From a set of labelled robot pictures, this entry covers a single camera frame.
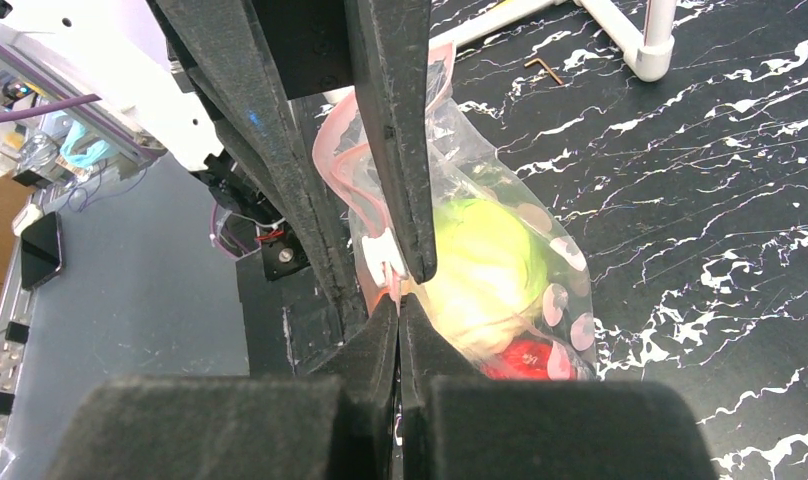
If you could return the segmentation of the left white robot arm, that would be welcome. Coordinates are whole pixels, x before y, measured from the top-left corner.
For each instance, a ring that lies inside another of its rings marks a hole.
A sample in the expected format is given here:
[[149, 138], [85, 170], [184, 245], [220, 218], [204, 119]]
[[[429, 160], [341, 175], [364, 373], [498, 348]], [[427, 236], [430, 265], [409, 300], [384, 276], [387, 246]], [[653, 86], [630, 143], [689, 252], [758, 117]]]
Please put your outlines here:
[[268, 243], [304, 253], [341, 320], [363, 318], [298, 101], [344, 86], [360, 113], [393, 256], [380, 277], [437, 271], [425, 132], [427, 1], [0, 1], [0, 60], [130, 152], [155, 139]]

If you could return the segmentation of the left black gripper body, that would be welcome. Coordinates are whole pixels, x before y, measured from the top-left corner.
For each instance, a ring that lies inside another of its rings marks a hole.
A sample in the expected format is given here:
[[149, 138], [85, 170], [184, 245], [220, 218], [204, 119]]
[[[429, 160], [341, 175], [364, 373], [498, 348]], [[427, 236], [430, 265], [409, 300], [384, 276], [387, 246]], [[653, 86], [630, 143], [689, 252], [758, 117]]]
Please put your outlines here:
[[353, 85], [343, 0], [255, 0], [289, 100]]

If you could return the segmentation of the clear zip top bag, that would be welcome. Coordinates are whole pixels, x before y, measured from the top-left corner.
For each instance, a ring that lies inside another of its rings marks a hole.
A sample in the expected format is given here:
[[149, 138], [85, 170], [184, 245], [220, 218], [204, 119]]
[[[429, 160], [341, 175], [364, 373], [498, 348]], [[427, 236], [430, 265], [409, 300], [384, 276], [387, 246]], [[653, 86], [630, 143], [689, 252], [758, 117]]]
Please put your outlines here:
[[431, 47], [426, 139], [438, 268], [407, 271], [354, 94], [322, 124], [315, 167], [348, 205], [369, 303], [412, 293], [434, 330], [493, 379], [591, 380], [595, 322], [586, 260], [452, 97], [456, 47]]

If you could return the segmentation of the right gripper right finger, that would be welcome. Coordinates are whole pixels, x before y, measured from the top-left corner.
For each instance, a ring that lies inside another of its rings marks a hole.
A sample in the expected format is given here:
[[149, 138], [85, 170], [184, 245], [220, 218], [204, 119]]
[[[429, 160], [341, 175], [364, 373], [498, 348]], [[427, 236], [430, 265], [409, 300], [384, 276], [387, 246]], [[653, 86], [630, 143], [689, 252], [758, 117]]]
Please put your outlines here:
[[686, 402], [640, 381], [490, 380], [431, 326], [399, 316], [407, 479], [712, 479]]

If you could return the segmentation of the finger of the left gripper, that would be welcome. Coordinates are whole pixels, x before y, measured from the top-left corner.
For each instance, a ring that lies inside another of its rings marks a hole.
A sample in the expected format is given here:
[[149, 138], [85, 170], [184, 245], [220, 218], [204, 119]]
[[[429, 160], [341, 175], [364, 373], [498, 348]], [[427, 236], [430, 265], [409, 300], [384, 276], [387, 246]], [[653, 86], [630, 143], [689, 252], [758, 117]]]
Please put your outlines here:
[[437, 271], [426, 140], [428, 1], [345, 4], [356, 100], [395, 235], [418, 283]]
[[292, 226], [342, 338], [368, 318], [336, 203], [312, 165], [249, 1], [156, 1], [153, 13], [204, 98], [218, 139]]

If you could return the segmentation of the red tomato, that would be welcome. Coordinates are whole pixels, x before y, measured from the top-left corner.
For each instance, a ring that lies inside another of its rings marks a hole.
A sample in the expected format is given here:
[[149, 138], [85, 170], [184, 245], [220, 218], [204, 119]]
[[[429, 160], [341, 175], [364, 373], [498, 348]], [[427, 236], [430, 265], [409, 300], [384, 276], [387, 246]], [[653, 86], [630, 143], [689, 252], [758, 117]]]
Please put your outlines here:
[[548, 370], [551, 353], [549, 343], [517, 339], [498, 355], [496, 365], [482, 364], [480, 371], [491, 379], [557, 380]]

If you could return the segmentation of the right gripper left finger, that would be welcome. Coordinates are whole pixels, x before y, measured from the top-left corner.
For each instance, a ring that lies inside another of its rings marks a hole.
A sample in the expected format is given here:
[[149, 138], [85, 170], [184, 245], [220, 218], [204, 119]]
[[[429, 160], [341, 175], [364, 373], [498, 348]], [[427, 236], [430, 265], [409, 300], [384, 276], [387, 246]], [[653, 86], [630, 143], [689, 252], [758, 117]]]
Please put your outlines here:
[[93, 390], [50, 479], [386, 479], [396, 304], [306, 376], [127, 376]]

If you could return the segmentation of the green cabbage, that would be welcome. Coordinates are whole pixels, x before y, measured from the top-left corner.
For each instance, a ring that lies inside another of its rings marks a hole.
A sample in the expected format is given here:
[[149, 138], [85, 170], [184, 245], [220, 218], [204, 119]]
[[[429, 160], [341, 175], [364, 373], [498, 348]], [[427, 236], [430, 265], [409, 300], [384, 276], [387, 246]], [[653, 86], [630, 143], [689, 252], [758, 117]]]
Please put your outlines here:
[[438, 267], [412, 287], [431, 326], [465, 358], [481, 361], [533, 327], [548, 267], [518, 216], [486, 199], [434, 209]]

